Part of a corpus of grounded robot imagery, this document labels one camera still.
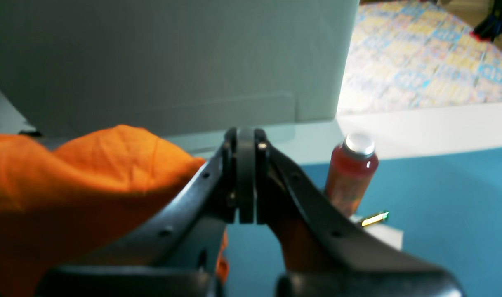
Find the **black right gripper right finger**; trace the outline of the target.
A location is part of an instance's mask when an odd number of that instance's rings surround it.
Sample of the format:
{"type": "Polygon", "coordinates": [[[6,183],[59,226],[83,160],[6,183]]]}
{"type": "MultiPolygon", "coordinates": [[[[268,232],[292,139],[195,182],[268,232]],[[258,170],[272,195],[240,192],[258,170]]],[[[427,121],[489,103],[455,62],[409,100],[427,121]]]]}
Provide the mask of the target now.
{"type": "Polygon", "coordinates": [[[256,214],[277,237],[278,297],[464,297],[447,270],[385,244],[340,214],[301,167],[253,131],[256,214]]]}

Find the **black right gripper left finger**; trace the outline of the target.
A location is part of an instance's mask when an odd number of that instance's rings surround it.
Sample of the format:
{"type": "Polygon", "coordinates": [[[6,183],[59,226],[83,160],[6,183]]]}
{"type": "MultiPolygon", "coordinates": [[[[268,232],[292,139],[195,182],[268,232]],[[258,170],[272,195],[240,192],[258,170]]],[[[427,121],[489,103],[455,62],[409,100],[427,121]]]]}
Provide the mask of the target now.
{"type": "Polygon", "coordinates": [[[224,297],[217,261],[226,222],[235,218],[240,135],[219,149],[181,192],[128,235],[51,269],[38,297],[224,297]]]}

